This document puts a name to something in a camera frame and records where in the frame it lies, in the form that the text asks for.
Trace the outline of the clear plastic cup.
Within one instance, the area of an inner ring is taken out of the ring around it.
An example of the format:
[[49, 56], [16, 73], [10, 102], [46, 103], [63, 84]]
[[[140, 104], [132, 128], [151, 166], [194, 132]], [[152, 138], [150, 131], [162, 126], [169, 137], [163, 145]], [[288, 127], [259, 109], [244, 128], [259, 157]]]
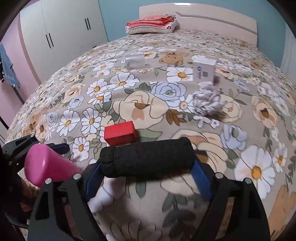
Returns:
[[125, 67], [127, 70], [144, 69], [145, 68], [144, 54], [126, 55]]

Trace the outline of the floral bed cover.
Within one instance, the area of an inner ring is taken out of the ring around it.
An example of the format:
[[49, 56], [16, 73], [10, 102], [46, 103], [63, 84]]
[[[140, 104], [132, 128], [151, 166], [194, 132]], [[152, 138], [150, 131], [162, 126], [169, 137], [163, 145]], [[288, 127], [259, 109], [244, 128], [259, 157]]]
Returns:
[[[144, 54], [127, 70], [125, 56]], [[226, 100], [213, 117], [194, 114], [193, 61], [217, 61]], [[107, 126], [132, 121], [141, 141], [187, 137], [199, 159], [227, 178], [250, 178], [276, 240], [295, 212], [295, 82], [254, 45], [202, 31], [129, 35], [56, 71], [26, 100], [7, 141], [34, 134], [65, 142], [84, 169], [106, 147]]]

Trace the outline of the red wooden block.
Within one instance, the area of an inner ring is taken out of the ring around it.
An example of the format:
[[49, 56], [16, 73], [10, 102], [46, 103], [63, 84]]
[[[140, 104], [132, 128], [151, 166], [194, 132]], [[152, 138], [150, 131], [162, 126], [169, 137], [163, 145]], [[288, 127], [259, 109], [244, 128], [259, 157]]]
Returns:
[[104, 140], [110, 146], [121, 146], [137, 141], [137, 132], [132, 121], [107, 126]]

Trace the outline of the black foam roller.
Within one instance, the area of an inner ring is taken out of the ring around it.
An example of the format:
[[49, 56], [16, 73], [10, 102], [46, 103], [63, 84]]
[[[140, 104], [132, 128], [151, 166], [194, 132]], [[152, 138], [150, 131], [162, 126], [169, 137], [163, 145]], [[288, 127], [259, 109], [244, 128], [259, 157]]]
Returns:
[[100, 167], [104, 176], [154, 177], [190, 170], [196, 156], [186, 137], [153, 142], [137, 142], [101, 150]]

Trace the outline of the crumpled white tissue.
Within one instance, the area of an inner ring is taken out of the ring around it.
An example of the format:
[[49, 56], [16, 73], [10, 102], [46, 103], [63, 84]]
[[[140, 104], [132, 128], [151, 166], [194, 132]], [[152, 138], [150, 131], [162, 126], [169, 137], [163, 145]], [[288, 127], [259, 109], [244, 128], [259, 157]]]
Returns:
[[222, 111], [227, 103], [221, 97], [222, 90], [213, 82], [199, 83], [199, 90], [193, 94], [194, 112], [200, 116], [213, 115]]

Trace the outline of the white floral pillow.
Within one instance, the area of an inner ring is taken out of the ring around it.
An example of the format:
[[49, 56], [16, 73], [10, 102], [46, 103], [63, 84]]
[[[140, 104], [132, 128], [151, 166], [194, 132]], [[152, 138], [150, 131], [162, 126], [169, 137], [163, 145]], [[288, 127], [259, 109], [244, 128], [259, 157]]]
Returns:
[[177, 20], [170, 22], [164, 26], [151, 26], [151, 25], [137, 25], [135, 27], [125, 27], [125, 31], [128, 35], [134, 34], [145, 34], [145, 33], [157, 33], [157, 34], [166, 34], [172, 33], [176, 27], [179, 26]]

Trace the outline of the pink plastic cup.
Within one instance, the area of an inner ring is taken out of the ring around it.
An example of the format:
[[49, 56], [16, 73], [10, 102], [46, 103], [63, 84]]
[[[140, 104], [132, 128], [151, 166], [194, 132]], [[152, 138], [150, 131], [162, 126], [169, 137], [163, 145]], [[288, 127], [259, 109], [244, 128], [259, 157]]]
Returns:
[[35, 144], [25, 157], [24, 172], [27, 180], [41, 188], [48, 178], [64, 181], [83, 170], [47, 145]]

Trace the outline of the white wardrobe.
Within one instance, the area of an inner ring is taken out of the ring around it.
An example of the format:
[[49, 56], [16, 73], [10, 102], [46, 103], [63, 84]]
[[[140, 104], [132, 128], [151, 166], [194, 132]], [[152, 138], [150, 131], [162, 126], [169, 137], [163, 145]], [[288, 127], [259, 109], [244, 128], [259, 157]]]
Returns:
[[26, 58], [36, 80], [107, 42], [98, 1], [37, 1], [20, 12]]

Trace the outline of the blue hanging cloth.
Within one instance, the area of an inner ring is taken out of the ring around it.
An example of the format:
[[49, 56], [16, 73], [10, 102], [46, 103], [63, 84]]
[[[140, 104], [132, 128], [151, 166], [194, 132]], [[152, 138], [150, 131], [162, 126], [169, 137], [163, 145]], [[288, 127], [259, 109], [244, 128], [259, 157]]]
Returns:
[[20, 82], [16, 77], [16, 73], [13, 71], [13, 63], [11, 63], [3, 44], [0, 45], [0, 51], [3, 72], [7, 83], [9, 83], [12, 87], [17, 86], [18, 88], [20, 88]]

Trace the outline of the red folded blanket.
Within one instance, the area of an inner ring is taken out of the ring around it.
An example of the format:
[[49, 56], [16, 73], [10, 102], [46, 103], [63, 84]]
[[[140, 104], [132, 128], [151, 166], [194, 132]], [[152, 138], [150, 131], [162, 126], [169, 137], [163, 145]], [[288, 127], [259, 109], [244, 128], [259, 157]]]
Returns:
[[138, 26], [165, 26], [166, 24], [173, 22], [174, 16], [149, 16], [146, 18], [134, 20], [126, 24], [127, 27], [138, 27]]

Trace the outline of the black clothes stand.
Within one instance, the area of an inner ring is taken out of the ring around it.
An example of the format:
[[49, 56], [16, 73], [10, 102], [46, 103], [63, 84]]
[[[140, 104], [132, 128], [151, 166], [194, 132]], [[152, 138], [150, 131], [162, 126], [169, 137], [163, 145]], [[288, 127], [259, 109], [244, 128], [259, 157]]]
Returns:
[[1, 61], [1, 124], [6, 130], [9, 129], [14, 117], [24, 104], [18, 88], [10, 85], [4, 75]]

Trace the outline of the cream bed headboard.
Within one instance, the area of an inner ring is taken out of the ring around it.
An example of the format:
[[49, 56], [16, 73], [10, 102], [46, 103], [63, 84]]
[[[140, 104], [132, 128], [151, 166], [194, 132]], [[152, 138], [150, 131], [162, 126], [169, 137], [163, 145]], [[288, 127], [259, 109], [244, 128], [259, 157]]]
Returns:
[[174, 15], [183, 30], [201, 30], [257, 45], [255, 19], [218, 6], [196, 3], [161, 3], [139, 7], [139, 17]]

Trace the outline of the white medicine box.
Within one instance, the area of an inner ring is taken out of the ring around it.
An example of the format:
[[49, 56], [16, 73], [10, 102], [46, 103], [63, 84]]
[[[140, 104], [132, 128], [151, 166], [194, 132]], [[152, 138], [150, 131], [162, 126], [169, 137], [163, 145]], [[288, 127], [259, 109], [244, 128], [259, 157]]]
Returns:
[[193, 80], [195, 82], [213, 82], [216, 72], [215, 59], [197, 58], [193, 61]]

